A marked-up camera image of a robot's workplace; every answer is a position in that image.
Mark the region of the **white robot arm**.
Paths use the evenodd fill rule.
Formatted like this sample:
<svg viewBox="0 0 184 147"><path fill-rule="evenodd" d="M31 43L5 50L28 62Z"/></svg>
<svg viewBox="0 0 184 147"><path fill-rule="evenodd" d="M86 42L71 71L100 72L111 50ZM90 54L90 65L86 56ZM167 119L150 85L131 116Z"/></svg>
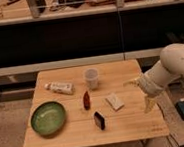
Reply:
<svg viewBox="0 0 184 147"><path fill-rule="evenodd" d="M137 78L129 79L125 85L134 84L145 93L146 113L150 112L159 96L172 81L184 77L184 44L170 44L160 52L160 59Z"/></svg>

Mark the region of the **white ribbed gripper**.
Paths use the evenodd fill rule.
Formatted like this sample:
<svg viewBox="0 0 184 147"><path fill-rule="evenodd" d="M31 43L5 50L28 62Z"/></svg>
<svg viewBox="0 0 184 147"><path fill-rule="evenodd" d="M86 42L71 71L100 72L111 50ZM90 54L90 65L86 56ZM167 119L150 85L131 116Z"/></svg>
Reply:
<svg viewBox="0 0 184 147"><path fill-rule="evenodd" d="M129 79L123 83L123 86L134 85L139 86L143 93L147 95L144 99L145 103L145 113L150 112L155 106L155 97L160 95L163 92L164 86L162 85L162 77L159 73L146 71L144 74L141 74L137 79Z"/></svg>

